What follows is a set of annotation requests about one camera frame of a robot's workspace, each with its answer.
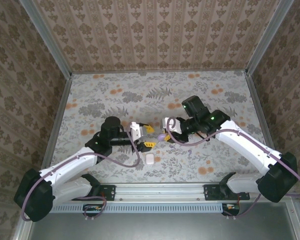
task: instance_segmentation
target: table surface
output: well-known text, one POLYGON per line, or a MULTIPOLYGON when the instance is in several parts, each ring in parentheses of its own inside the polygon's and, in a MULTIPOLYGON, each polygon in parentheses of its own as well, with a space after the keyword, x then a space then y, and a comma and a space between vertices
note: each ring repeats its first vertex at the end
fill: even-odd
MULTIPOLYGON (((165 117, 188 118, 181 102, 197 95, 210 111, 220 109, 254 138, 264 143, 256 110, 243 71, 149 72, 80 74, 72 76, 52 165, 73 155, 100 130, 105 118, 116 116, 123 126, 147 123, 155 133, 143 139, 158 142, 160 121, 165 117)), ((190 137, 190 142, 200 138, 190 137)), ((257 169, 223 142, 193 147, 158 142, 150 152, 155 164, 145 165, 145 154, 136 168, 109 161, 91 167, 89 173, 101 183, 208 182, 227 173, 252 173, 257 169)), ((131 165, 131 147, 113 147, 110 157, 131 165)))

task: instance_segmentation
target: black joint housing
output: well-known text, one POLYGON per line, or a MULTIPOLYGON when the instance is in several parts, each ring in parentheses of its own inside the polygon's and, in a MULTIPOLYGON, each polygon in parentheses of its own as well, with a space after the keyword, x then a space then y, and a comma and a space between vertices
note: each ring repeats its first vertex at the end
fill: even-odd
MULTIPOLYGON (((280 160, 298 173, 297 159, 292 153, 287 152, 283 154, 280 160)), ((278 203, 297 181, 298 179, 291 172, 277 162, 256 183, 260 193, 266 199, 278 203)))
POLYGON ((227 182, 235 174, 236 172, 230 172, 219 182, 220 192, 226 199, 229 199, 230 196, 234 194, 228 187, 227 182))
POLYGON ((219 130, 225 121, 230 120, 230 117, 220 110, 210 113, 198 96, 187 98, 182 105, 188 116, 192 117, 180 121, 182 134, 202 132, 209 135, 219 130))
MULTIPOLYGON (((189 142, 188 134, 185 134, 185 133, 183 133, 183 132, 182 132, 182 134, 179 134, 179 133, 177 133, 177 132, 172 132, 171 134, 172 134, 172 136, 173 136, 178 142, 180 142, 180 143, 183 143, 183 144, 184 144, 184 143, 189 142)), ((174 144, 174 143, 175 143, 175 141, 173 141, 172 138, 170 138, 167 142, 168 142, 168 143, 171 143, 171 144, 174 144)))
POLYGON ((138 150, 138 152, 146 153, 151 151, 152 147, 146 146, 144 142, 140 142, 136 145, 136 149, 138 150))
MULTIPOLYGON (((123 130, 121 121, 116 116, 109 116, 101 125, 101 130, 96 133, 84 146, 91 148, 95 153, 109 156, 112 146, 132 145, 128 134, 123 130)), ((103 160, 98 156, 97 164, 103 160)))
MULTIPOLYGON (((40 172, 33 168, 27 171, 14 195, 14 202, 22 208, 26 195, 31 187, 41 178, 40 172)), ((33 222, 43 219, 52 209, 55 197, 52 193, 50 181, 41 181, 39 185, 33 190, 27 204, 25 206, 25 213, 33 222)))
POLYGON ((101 183, 89 173, 83 174, 81 177, 88 180, 92 187, 89 194, 85 197, 99 196, 101 183))

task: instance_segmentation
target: vented metal strip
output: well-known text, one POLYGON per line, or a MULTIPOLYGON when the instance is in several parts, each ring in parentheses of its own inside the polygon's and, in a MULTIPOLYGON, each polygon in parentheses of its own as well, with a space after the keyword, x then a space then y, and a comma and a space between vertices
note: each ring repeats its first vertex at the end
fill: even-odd
MULTIPOLYGON (((83 213, 86 203, 64 203, 50 213, 83 213)), ((222 203, 108 203, 104 213, 222 213, 222 203)))

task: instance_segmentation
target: small white object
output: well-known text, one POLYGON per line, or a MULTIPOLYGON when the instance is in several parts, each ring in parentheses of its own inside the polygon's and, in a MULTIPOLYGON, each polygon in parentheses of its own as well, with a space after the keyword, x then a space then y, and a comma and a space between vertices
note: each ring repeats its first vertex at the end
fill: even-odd
POLYGON ((131 122, 130 128, 133 141, 140 139, 144 135, 142 127, 135 121, 131 122))
POLYGON ((153 153, 147 153, 145 155, 145 164, 147 165, 155 164, 155 155, 153 153))

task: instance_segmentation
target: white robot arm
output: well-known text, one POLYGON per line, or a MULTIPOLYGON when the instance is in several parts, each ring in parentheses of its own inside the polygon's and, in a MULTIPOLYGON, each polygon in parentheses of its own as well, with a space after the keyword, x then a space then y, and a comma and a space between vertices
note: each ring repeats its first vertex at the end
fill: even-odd
MULTIPOLYGON (((277 203, 297 182, 297 178, 276 160, 281 160, 297 172, 297 160, 291 153, 281 154, 265 146, 243 131, 220 110, 210 113, 198 96, 189 97, 182 102, 182 105, 191 118, 184 120, 177 117, 169 121, 166 117, 162 120, 162 128, 168 132, 168 127, 176 141, 185 146, 193 146, 193 144, 184 144, 189 140, 188 135, 201 131, 235 149, 259 171, 249 174, 235 172, 228 174, 224 180, 231 192, 261 193, 268 200, 277 203)), ((165 140, 174 143, 171 135, 168 135, 165 140)))
MULTIPOLYGON (((185 120, 177 117, 173 121, 168 117, 164 118, 162 127, 169 133, 166 141, 184 144, 189 141, 189 135, 200 131, 207 134, 207 139, 214 136, 237 150, 259 171, 251 174, 229 173, 219 184, 225 196, 228 193, 261 193, 268 200, 277 203, 297 182, 296 177, 275 159, 280 159, 297 172, 297 160, 291 153, 281 154, 263 145, 220 110, 210 113, 197 96, 186 99, 182 105, 190 118, 185 120)), ((44 218, 52 207, 61 203, 78 197, 97 196, 101 184, 90 174, 84 174, 70 182, 69 180, 107 158, 112 153, 113 146, 135 144, 136 148, 133 149, 138 152, 151 150, 155 146, 154 142, 139 142, 144 132, 153 133, 154 129, 147 124, 132 122, 130 137, 123 131, 117 117, 106 118, 100 132, 74 155, 49 168, 26 172, 14 201, 25 208, 24 212, 36 222, 44 218)), ((124 167, 135 167, 116 163, 124 167)))
MULTIPOLYGON (((27 171, 14 196, 14 201, 21 208, 26 201, 25 213, 33 222, 36 222, 45 217, 52 207, 59 204, 79 197, 97 196, 101 184, 92 175, 87 173, 73 181, 69 180, 100 163, 104 159, 101 156, 107 158, 112 153, 113 146, 130 145, 132 147, 134 143, 135 149, 142 153, 151 150, 155 146, 154 142, 139 142, 145 132, 154 132, 151 126, 132 122, 129 127, 130 136, 123 131, 121 121, 117 117, 106 118, 101 126, 101 131, 96 133, 75 154, 46 169, 40 171, 30 169, 27 171)), ((113 159, 112 161, 121 166, 131 167, 113 159)))

